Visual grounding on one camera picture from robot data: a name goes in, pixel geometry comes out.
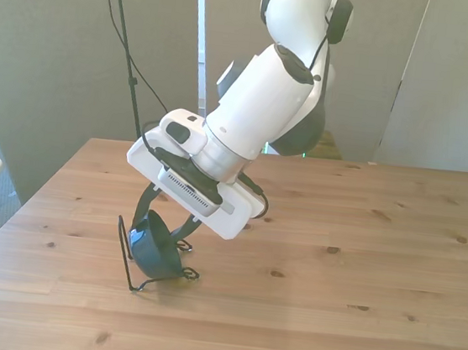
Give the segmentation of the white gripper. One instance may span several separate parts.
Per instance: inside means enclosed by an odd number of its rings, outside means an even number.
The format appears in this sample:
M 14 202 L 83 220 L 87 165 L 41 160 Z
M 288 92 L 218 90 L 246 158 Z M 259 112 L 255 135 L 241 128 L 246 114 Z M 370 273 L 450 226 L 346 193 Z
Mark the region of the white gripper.
M 218 193 L 223 203 L 218 206 L 211 202 L 202 192 L 184 181 L 177 173 L 171 173 L 145 146 L 162 149 L 184 159 L 189 154 L 177 146 L 162 130 L 152 129 L 145 134 L 146 139 L 139 138 L 127 153 L 130 166 L 155 186 L 148 185 L 139 198 L 132 221 L 131 230 L 144 231 L 148 228 L 151 202 L 164 193 L 179 203 L 191 215 L 179 228 L 171 232 L 173 240 L 184 240 L 200 227 L 202 223 L 225 240 L 235 238 L 252 217 L 262 212 L 263 202 L 248 187 L 240 182 L 234 184 L 219 183 Z

